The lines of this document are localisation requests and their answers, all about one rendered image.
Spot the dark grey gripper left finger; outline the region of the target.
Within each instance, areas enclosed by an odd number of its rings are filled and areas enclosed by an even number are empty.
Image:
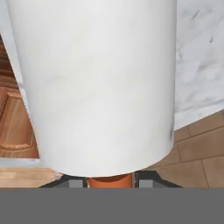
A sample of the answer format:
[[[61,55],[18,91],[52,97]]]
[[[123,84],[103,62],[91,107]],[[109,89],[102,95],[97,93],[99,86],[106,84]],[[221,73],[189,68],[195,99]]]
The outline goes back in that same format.
[[[87,188],[88,184],[83,177],[62,175],[60,179],[47,183],[44,187]]]

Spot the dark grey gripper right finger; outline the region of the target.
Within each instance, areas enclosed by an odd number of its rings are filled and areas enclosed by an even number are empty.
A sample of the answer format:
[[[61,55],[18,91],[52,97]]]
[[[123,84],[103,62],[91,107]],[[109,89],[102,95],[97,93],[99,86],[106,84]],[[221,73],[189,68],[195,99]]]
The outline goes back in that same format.
[[[180,185],[162,179],[156,171],[136,171],[133,178],[135,188],[180,188]]]

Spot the brown wooden cupboard door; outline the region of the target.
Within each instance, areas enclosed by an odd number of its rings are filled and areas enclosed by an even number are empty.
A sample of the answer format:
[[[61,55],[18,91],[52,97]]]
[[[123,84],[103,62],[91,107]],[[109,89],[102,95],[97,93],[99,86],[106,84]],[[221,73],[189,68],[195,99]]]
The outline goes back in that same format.
[[[32,125],[18,89],[0,87],[0,158],[38,158]]]

